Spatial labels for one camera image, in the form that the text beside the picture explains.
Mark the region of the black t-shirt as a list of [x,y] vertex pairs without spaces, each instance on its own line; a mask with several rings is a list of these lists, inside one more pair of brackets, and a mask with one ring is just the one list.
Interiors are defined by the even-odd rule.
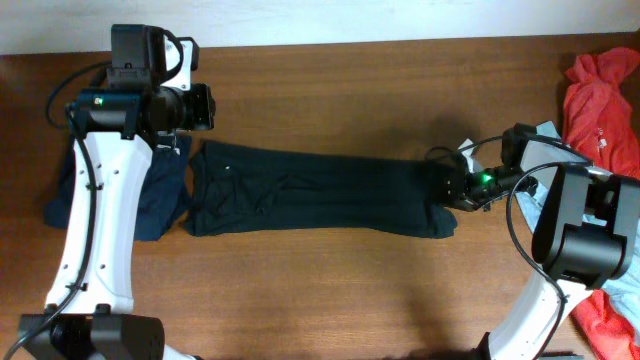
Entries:
[[261,230],[367,228],[451,237],[455,216],[435,203],[424,161],[319,155],[209,141],[192,158],[193,236]]

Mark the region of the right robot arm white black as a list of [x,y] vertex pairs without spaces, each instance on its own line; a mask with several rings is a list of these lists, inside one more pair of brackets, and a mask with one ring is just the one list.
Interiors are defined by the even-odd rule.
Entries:
[[639,183],[596,167],[591,159],[535,126],[517,124],[499,135],[501,165],[480,167],[478,144],[436,148],[438,203],[473,212],[516,194],[547,193],[531,248],[519,241],[512,214],[506,225],[515,249],[532,273],[508,316],[467,352],[449,359],[540,359],[567,315],[607,281],[631,267],[639,220]]

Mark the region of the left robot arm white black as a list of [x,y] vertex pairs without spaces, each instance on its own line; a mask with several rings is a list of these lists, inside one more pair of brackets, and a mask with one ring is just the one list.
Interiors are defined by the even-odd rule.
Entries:
[[65,247],[44,310],[20,318],[16,349],[37,359],[180,357],[159,319],[134,313],[131,263],[154,150],[214,124],[210,88],[191,80],[198,61],[190,37],[112,26],[110,59],[64,109],[75,158]]

